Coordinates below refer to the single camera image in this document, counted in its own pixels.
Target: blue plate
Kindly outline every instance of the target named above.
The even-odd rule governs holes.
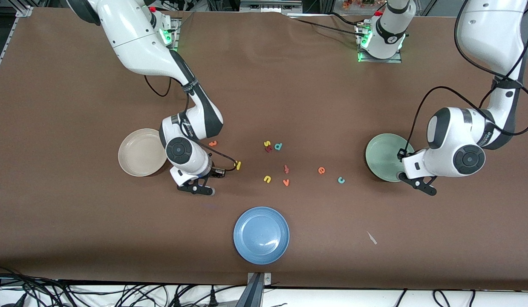
[[[283,216],[268,207],[245,211],[233,229],[233,242],[239,255],[253,264],[277,261],[289,246],[289,226]]]

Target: brown tabletop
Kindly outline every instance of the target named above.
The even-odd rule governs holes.
[[[489,89],[492,77],[455,50],[453,18],[416,17],[402,64],[358,63],[351,35],[281,14],[187,20],[179,52],[225,121],[208,142],[241,170],[211,180],[213,197],[177,191],[169,164],[150,177],[124,173],[122,140],[181,111],[182,90],[174,82],[157,97],[101,27],[68,9],[36,8],[20,19],[0,68],[0,264],[48,278],[237,284],[268,271],[282,286],[528,290],[528,133],[487,151],[475,175],[437,179],[435,197],[380,181],[365,164],[376,134],[407,137],[433,86],[472,101]],[[167,88],[166,78],[150,81]],[[465,107],[432,94],[415,148],[446,106]],[[525,96],[518,115],[519,130]],[[283,148],[267,153],[266,140]],[[249,264],[233,245],[235,221],[254,206],[279,210],[291,231],[268,266]]]

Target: green plate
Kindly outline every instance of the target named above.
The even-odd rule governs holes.
[[[402,163],[396,157],[398,150],[406,146],[406,140],[396,134],[384,133],[375,136],[366,147],[366,163],[375,176],[390,181],[399,182],[396,174],[404,171]],[[408,151],[414,152],[408,144]]]

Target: white floor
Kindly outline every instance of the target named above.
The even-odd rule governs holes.
[[[154,288],[155,286],[148,286],[145,290]],[[215,289],[220,289],[223,286],[217,286]],[[124,286],[77,286],[73,289],[79,291],[92,292],[113,292],[121,291]],[[167,292],[171,300],[174,295],[176,286],[167,286]],[[209,294],[210,286],[197,286],[188,291],[186,295],[181,297],[181,303],[186,306],[189,303],[197,301],[201,297]],[[228,302],[236,301],[243,292],[243,287],[233,288],[216,294],[217,301]],[[0,291],[0,307],[5,304],[16,303],[23,292],[21,291]],[[285,307],[393,307],[402,290],[265,290],[262,307],[277,307],[277,305],[285,304]],[[444,291],[451,307],[468,307],[470,291]],[[79,298],[85,301],[90,306],[95,307],[114,307],[115,303],[120,298],[121,293],[114,295],[79,295]],[[152,298],[156,300],[158,305],[165,305],[166,294],[160,289],[151,294]],[[129,301],[122,304],[122,306],[129,306],[133,301],[138,299],[140,295],[134,295]],[[439,296],[441,305],[446,306],[446,303]],[[205,299],[199,303],[202,307],[209,303]],[[136,304],[137,307],[153,307],[151,301],[141,301]],[[438,307],[433,300],[432,291],[416,291],[408,290],[402,302],[401,307]],[[528,292],[500,292],[500,291],[478,291],[474,299],[473,307],[528,307]],[[37,307],[34,299],[26,299],[24,307]]]

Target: plate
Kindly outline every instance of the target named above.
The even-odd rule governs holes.
[[[289,246],[289,226],[283,216],[268,207],[245,211],[235,224],[233,241],[239,255],[252,264],[271,264]]]
[[[366,163],[375,176],[389,182],[399,182],[396,174],[404,171],[402,162],[396,154],[400,148],[406,147],[406,140],[396,134],[384,133],[375,136],[366,147]],[[408,144],[408,151],[414,152]]]
[[[167,160],[160,134],[140,129],[127,136],[118,150],[118,163],[129,175],[143,177],[156,173]]]

